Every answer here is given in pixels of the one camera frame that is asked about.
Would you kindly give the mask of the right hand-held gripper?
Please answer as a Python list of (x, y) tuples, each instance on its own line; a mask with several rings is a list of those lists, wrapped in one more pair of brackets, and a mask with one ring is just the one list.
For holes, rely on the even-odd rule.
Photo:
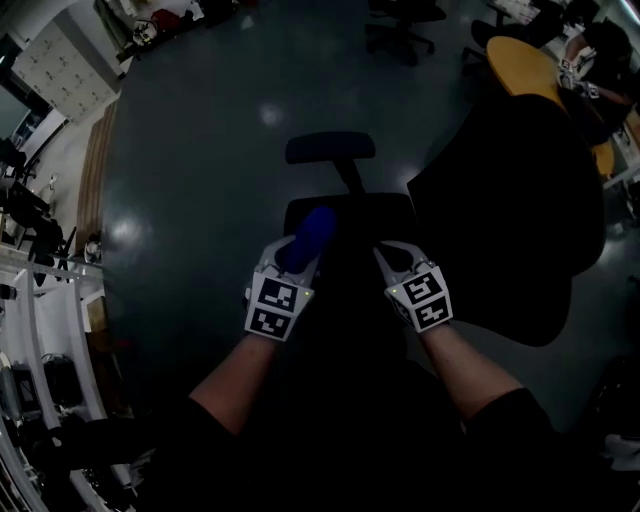
[[(423, 333), (453, 318), (449, 291), (439, 267), (422, 249), (401, 241), (383, 241), (373, 253), (387, 286), (386, 297), (396, 314), (416, 333)], [(402, 272), (417, 273), (399, 283)]]

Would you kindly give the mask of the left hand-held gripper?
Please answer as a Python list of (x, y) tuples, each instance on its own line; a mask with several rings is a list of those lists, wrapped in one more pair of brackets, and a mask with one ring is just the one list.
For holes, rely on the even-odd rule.
[(244, 326), (246, 332), (285, 342), (298, 317), (313, 299), (314, 291), (310, 287), (321, 259), (320, 254), (299, 275), (300, 286), (269, 277), (284, 274), (283, 266), (276, 260), (276, 254), (294, 240), (294, 235), (285, 236), (264, 248), (249, 288)]

